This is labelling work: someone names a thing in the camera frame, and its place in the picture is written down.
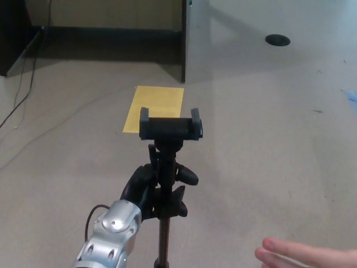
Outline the person's bare hand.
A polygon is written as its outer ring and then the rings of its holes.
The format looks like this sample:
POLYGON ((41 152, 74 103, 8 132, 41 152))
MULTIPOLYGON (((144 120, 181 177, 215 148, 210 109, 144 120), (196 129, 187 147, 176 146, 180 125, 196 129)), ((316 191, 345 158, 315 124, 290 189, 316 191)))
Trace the person's bare hand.
POLYGON ((313 247, 269 237, 254 254, 262 267, 356 267, 356 250, 313 247))

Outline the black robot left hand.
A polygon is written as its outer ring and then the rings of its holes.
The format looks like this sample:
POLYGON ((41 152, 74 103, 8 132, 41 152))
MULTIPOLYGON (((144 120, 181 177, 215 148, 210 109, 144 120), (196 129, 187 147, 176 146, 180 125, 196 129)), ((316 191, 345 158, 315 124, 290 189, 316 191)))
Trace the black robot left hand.
POLYGON ((142 221, 186 217, 188 210, 183 202, 185 187, 173 190, 176 181, 195 186, 199 178, 193 171, 176 162, 159 165, 156 169, 146 164, 133 173, 120 199, 138 207, 142 221))

